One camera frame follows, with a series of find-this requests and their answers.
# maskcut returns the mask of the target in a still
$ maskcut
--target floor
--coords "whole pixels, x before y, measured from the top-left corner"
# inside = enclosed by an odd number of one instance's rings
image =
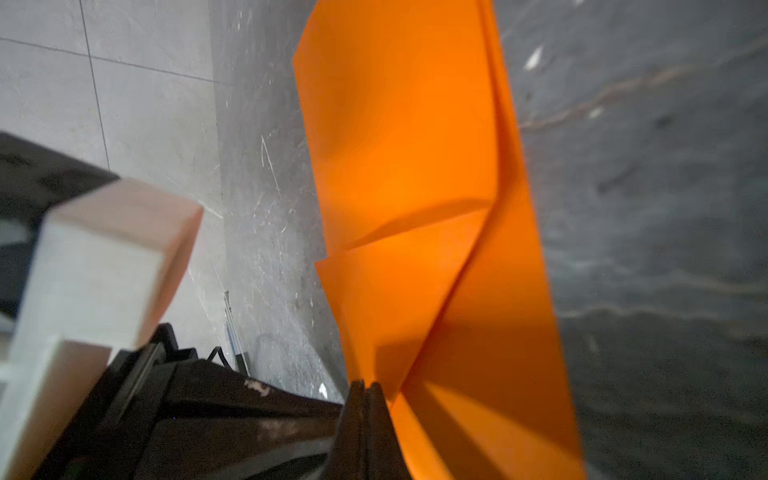
[[[205,207],[164,321],[230,361],[207,0],[0,2],[0,130]]]

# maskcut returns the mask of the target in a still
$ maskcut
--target gray marble wall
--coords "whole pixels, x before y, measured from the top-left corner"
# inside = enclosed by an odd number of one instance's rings
[[[496,9],[593,472],[767,477],[768,5]]]

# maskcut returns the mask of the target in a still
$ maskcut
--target tile grout line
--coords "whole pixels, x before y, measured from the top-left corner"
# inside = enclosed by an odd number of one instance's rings
[[[159,68],[144,67],[143,65],[136,65],[135,63],[128,63],[126,61],[112,60],[111,58],[96,57],[96,56],[92,56],[92,58],[95,58],[96,60],[101,60],[101,61],[109,61],[111,63],[116,63],[118,65],[127,65],[128,67],[143,68],[144,70],[156,71],[156,72],[159,72],[159,73],[167,73],[167,74],[171,74],[171,75],[176,75],[178,77],[185,77],[185,78],[191,78],[193,80],[201,80],[201,81],[208,81],[210,83],[216,83],[215,80],[210,80],[209,78],[195,77],[194,75],[188,75],[188,74],[184,74],[184,73],[177,73],[175,71],[169,71],[169,70],[161,70]]]
[[[104,142],[104,156],[107,158],[107,170],[112,171],[109,166],[109,152],[107,151],[107,136],[104,134],[104,122],[101,121],[101,106],[98,103],[98,89],[96,88],[96,75],[94,74],[94,60],[91,57],[91,44],[88,43],[88,27],[85,26],[85,11],[83,10],[83,0],[80,0],[80,16],[83,18],[83,33],[85,34],[85,47],[88,50],[88,63],[91,64],[91,80],[94,82],[94,95],[96,95],[96,112],[98,112],[98,124],[101,127],[101,139]]]
[[[69,53],[70,55],[77,55],[78,57],[87,57],[88,54],[80,53],[79,51],[64,50],[63,48],[48,47],[47,45],[38,45],[36,43],[29,43],[28,41],[14,40],[13,38],[0,37],[0,41],[8,41],[10,43],[17,43],[19,45],[27,45],[28,47],[43,48],[44,50],[59,51],[61,53]]]
[[[161,70],[159,68],[152,68],[152,67],[144,67],[143,65],[137,65],[135,63],[128,63],[126,61],[113,60],[112,58],[97,57],[96,55],[89,55],[87,53],[80,53],[79,51],[70,51],[70,50],[64,50],[63,48],[48,47],[47,45],[38,45],[36,43],[29,43],[28,41],[14,40],[13,38],[0,37],[0,41],[8,41],[10,43],[16,43],[16,44],[19,44],[19,45],[26,45],[28,47],[36,47],[36,48],[42,48],[44,50],[59,51],[61,53],[69,53],[70,55],[77,55],[78,57],[89,57],[90,56],[91,58],[95,58],[96,60],[108,61],[110,63],[115,63],[115,64],[118,64],[118,65],[126,65],[128,67],[143,68],[144,70],[156,71],[156,72],[159,72],[159,73],[167,73],[167,74],[171,74],[171,75],[176,75],[178,77],[191,78],[192,80],[200,80],[200,81],[207,81],[207,82],[210,82],[210,83],[217,83],[215,80],[211,80],[210,78],[195,77],[194,75],[177,73],[176,71]]]

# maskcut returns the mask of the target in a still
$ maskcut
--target scratched surface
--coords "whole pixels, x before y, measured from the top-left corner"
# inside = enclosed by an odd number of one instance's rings
[[[313,2],[220,3],[235,318],[259,378],[338,399],[290,65]],[[765,478],[765,4],[495,7],[590,477]]]
[[[341,402],[323,228],[291,58],[314,2],[211,2],[230,305],[251,373]]]

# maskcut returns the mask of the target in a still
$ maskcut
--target orange plastic sheet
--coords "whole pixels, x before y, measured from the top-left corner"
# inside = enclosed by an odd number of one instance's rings
[[[415,478],[584,478],[487,0],[319,0],[293,58],[351,379]]]

